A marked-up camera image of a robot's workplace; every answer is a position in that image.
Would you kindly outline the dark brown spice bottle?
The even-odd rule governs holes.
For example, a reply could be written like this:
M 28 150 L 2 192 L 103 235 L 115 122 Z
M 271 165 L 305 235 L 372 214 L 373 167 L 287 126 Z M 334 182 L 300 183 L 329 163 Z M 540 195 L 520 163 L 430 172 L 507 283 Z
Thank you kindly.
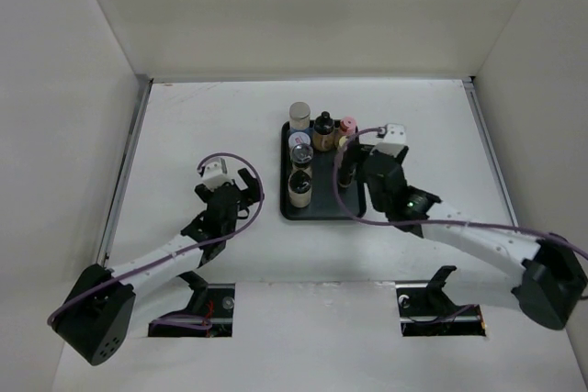
M 350 144 L 342 150 L 342 159 L 337 175 L 337 183 L 341 188 L 350 186 L 354 179 L 359 151 L 360 147 L 357 144 Z

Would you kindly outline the yellow lid bottle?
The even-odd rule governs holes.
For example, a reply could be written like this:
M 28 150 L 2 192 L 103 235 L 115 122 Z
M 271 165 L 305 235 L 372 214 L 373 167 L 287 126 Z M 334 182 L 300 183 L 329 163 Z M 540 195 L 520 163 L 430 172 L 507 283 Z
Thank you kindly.
M 339 139 L 339 141 L 337 141 L 337 150 L 338 151 L 341 151 L 344 148 L 346 141 L 347 141 L 347 136 L 342 136 Z

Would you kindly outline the pink lid glass jar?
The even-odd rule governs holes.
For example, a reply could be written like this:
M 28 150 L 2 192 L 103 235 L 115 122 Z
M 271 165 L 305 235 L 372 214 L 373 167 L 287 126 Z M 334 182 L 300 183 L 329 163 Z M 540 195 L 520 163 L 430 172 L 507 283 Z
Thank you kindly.
M 340 119 L 337 135 L 339 137 L 347 137 L 356 133 L 357 123 L 352 117 L 343 117 Z

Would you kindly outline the black knob lid spice jar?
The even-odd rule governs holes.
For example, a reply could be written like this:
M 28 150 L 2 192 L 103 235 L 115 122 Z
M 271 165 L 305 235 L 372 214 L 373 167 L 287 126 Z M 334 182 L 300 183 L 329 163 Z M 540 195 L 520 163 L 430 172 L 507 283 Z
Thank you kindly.
M 313 123 L 312 144 L 318 151 L 330 151 L 334 147 L 334 119 L 323 111 Z

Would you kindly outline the black lid white powder jar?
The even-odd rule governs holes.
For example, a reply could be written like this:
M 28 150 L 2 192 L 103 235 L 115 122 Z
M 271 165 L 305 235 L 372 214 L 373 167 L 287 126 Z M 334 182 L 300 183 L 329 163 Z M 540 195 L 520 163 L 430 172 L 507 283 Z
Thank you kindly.
M 293 207 L 304 208 L 311 202 L 311 176 L 302 170 L 295 171 L 288 179 L 288 200 Z

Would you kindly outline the black top grinder bottle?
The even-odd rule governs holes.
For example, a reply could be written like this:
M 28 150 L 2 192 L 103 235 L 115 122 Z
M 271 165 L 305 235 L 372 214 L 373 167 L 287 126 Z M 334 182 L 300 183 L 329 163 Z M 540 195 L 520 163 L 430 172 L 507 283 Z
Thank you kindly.
M 294 170 L 307 171 L 311 168 L 314 150 L 311 145 L 300 143 L 290 149 L 290 161 Z

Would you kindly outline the tall jar white beads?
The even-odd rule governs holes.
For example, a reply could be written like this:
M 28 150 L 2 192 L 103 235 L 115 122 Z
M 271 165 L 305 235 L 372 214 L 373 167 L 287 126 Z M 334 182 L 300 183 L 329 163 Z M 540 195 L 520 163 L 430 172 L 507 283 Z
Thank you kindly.
M 311 123 L 311 109 L 305 102 L 293 103 L 288 111 L 288 123 L 290 132 L 309 133 Z

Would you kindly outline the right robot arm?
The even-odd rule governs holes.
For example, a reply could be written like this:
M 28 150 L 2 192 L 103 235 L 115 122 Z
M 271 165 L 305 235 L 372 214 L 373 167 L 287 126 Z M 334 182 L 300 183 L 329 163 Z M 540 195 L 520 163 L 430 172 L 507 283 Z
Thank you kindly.
M 585 298 L 587 274 L 580 260 L 586 251 L 555 233 L 473 220 L 409 185 L 402 167 L 408 146 L 386 138 L 382 128 L 373 131 L 377 145 L 352 135 L 340 146 L 333 189 L 351 180 L 366 185 L 372 207 L 386 217 L 381 226 L 444 243 L 502 271 L 513 280 L 508 293 L 524 315 L 547 329 L 564 329 Z

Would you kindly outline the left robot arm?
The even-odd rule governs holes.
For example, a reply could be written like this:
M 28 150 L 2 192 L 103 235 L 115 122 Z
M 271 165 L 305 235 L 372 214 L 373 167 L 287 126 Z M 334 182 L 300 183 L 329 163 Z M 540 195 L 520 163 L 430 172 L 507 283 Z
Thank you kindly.
M 112 357 L 127 337 L 139 299 L 210 263 L 259 216 L 264 201 L 259 173 L 249 166 L 238 175 L 244 188 L 233 180 L 214 189 L 208 181 L 198 185 L 205 209 L 165 245 L 113 268 L 86 267 L 48 326 L 92 366 Z

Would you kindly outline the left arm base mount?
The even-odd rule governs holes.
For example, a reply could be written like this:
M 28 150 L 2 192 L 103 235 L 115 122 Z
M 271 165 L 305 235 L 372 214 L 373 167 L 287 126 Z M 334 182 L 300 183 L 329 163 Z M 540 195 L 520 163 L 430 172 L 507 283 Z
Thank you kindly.
M 233 331 L 235 284 L 209 284 L 194 271 L 177 277 L 191 291 L 183 308 L 152 320 L 149 338 L 230 338 Z

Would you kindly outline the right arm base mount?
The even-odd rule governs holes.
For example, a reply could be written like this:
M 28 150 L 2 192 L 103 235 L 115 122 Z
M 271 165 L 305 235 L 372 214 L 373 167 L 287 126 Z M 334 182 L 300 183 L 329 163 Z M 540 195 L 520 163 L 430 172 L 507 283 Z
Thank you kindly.
M 456 270 L 455 265 L 444 265 L 428 281 L 395 285 L 403 337 L 486 336 L 480 306 L 458 305 L 444 292 Z

